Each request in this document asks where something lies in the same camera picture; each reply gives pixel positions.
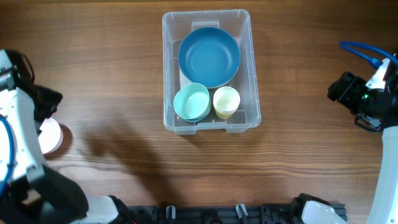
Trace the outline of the pale green cup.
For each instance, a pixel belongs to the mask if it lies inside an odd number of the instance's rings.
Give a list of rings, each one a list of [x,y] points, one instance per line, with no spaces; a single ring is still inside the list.
[[[222,110],[229,111],[238,108],[240,102],[240,94],[230,86],[217,89],[213,95],[213,105],[217,105]]]

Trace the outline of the clear plastic storage container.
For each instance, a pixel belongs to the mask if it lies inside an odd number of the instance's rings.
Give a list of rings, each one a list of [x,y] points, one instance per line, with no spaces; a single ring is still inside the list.
[[[238,74],[228,86],[241,98],[237,111],[228,119],[220,119],[214,110],[197,122],[185,121],[174,110],[174,98],[180,90],[178,50],[191,31],[217,27],[233,36],[239,46]],[[167,12],[162,18],[163,40],[163,122],[166,129],[178,135],[194,135],[198,130],[225,129],[227,133],[243,133],[261,123],[261,106],[257,85],[256,64],[250,14],[244,9],[216,11]]]

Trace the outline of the dark blue bowl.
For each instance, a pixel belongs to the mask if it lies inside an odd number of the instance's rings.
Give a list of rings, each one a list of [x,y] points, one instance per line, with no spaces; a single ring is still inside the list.
[[[202,27],[189,33],[178,50],[178,65],[185,78],[207,88],[218,88],[238,72],[239,46],[228,32]]]

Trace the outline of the mint green small bowl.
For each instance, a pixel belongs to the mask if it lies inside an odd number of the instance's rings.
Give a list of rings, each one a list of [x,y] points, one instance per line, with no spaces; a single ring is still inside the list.
[[[183,87],[174,98],[175,112],[183,107],[195,107],[204,110],[211,107],[210,93],[208,89],[199,83],[191,83]]]

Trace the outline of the yellow cup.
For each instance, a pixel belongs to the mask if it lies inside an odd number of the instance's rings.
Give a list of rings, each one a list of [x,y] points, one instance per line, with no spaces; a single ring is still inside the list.
[[[228,119],[230,117],[232,117],[232,115],[234,114],[234,111],[232,113],[222,113],[218,110],[215,111],[217,117],[219,117],[220,119]]]

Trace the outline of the pink cup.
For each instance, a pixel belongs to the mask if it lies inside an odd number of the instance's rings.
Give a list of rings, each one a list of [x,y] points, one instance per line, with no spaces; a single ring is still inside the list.
[[[216,114],[222,114],[223,116],[225,115],[232,115],[233,113],[235,113],[237,111],[237,108],[233,109],[233,110],[222,110],[221,108],[219,108],[217,105],[213,105],[215,108],[215,112]]]

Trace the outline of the cream white bowl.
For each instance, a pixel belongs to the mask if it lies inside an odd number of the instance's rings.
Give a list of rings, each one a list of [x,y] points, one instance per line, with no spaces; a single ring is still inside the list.
[[[238,74],[240,64],[221,65],[218,63],[199,63],[179,66],[182,76],[191,83],[199,83],[206,88],[219,88],[231,83]]]

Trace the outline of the light blue small bowl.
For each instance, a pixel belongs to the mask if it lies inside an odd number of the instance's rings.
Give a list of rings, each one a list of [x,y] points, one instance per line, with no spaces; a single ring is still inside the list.
[[[183,107],[176,111],[176,114],[185,121],[196,122],[205,118],[209,114],[210,109],[210,106],[207,106],[204,110],[195,107]]]

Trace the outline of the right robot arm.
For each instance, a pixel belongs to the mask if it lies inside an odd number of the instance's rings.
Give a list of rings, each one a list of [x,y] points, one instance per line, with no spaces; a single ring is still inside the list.
[[[329,87],[328,97],[356,115],[358,126],[382,133],[382,162],[367,223],[397,223],[397,55],[376,63],[365,81],[344,73]]]

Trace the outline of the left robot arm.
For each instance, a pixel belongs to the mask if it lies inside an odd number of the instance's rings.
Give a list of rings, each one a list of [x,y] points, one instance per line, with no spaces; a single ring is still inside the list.
[[[61,93],[35,84],[27,57],[1,50],[1,221],[4,223],[112,223],[110,197],[87,197],[51,169],[42,153],[42,123],[57,111]]]

